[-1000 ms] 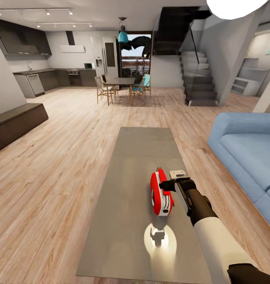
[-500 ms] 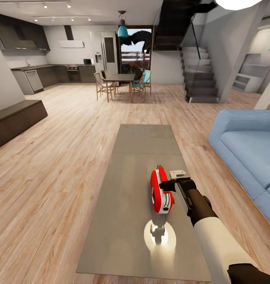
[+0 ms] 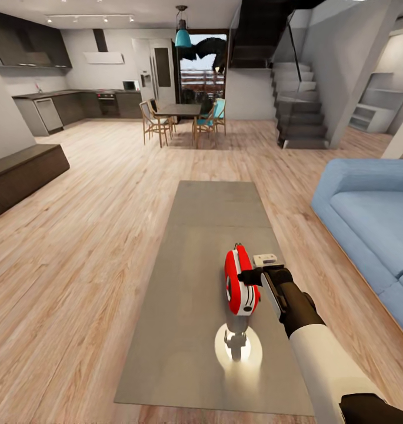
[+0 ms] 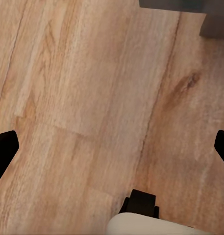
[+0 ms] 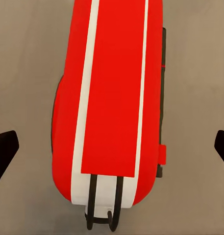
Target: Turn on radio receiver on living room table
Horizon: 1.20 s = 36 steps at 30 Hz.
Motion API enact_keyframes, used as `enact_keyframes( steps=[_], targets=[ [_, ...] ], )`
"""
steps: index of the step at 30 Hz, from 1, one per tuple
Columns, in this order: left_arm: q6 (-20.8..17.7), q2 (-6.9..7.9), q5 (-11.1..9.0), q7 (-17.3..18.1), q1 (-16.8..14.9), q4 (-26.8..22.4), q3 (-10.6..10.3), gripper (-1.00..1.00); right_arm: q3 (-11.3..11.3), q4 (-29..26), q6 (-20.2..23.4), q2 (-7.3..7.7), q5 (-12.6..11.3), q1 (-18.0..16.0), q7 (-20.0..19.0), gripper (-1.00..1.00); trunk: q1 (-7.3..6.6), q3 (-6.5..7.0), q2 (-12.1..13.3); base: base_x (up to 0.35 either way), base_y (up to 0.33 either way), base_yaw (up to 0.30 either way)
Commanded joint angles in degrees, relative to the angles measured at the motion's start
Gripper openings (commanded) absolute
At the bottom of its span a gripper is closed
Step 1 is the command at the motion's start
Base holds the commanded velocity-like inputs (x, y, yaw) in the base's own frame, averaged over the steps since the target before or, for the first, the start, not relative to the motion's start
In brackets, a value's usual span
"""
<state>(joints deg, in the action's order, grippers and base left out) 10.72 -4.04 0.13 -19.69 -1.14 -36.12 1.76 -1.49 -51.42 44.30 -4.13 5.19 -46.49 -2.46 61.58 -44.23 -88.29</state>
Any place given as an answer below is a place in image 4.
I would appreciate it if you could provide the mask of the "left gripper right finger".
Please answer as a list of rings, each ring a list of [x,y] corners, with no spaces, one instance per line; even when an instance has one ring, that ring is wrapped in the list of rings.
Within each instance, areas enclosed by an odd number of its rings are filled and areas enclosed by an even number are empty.
[[[224,161],[224,130],[218,131],[214,147]]]

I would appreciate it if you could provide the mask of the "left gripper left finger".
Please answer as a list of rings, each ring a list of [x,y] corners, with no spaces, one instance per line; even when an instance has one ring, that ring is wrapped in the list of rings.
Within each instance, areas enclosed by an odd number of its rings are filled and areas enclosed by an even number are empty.
[[[19,141],[15,130],[0,134],[0,178],[18,150]]]

